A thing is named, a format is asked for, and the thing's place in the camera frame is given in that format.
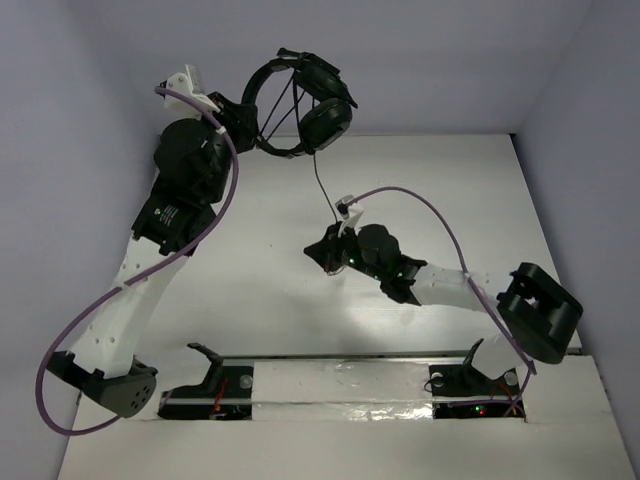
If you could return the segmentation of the black over-ear headphones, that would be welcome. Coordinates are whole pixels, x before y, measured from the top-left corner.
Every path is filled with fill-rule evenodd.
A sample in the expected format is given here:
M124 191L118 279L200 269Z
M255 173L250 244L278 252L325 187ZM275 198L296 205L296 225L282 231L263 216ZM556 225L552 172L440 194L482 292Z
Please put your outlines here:
M331 145L349 128L358 104L340 76L340 69L311 52L296 52L280 48L276 57L261 66L246 84L241 102L257 104L258 94L275 73L291 70L288 86L292 93L311 96L311 109L300 113L300 100L295 99L293 111L299 143L291 148L276 148L263 135L256 136L256 146L264 152L282 158L314 155Z

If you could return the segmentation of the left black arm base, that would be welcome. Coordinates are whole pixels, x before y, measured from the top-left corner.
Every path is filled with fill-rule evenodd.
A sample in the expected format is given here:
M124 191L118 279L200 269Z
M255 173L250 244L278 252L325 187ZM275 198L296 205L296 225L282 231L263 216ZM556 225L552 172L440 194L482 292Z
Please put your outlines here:
M224 358L203 344L187 347L205 356L209 367L198 384L182 385L164 392L157 415L175 421L244 421L252 419L254 367L226 366Z

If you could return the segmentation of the silver foil covered panel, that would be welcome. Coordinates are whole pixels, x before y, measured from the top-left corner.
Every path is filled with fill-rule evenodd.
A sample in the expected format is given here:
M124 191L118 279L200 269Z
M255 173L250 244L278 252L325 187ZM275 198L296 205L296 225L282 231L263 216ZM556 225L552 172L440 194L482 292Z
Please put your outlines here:
M256 421L409 421L433 418L425 363L388 360L261 361L254 366Z

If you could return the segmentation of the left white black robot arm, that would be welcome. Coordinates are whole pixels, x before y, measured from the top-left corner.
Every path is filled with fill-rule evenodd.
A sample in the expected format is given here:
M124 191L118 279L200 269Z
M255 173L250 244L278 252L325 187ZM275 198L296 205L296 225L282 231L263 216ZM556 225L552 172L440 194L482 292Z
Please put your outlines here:
M156 142L157 175L131 227L125 256L111 289L76 319L90 322L67 350L53 344L36 378L36 404L48 416L44 375L50 373L115 419L137 415L157 385L156 368L135 356L161 297L198 244L228 210L237 187L238 156L260 133L257 106L232 102L218 92L172 94L171 108L185 113Z

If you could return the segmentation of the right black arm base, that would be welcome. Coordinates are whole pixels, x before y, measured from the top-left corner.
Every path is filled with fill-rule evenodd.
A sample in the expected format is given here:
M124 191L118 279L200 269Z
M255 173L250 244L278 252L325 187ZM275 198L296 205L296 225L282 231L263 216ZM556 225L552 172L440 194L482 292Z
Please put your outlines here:
M526 418L515 368L490 378L472 365L482 343L476 341L459 364L429 368L423 390L436 399L434 419Z

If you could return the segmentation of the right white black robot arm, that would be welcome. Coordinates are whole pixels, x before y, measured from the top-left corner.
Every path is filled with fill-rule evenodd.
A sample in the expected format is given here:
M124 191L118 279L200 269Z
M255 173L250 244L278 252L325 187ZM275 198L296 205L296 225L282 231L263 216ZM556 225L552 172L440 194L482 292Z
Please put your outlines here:
M351 268L376 280L396 303L487 314L498 332L474 342L461 370L475 393L512 368L560 364L583 315L580 302L537 264L523 262L507 274L439 267L402 253L380 224L355 230L336 223L303 252L327 274Z

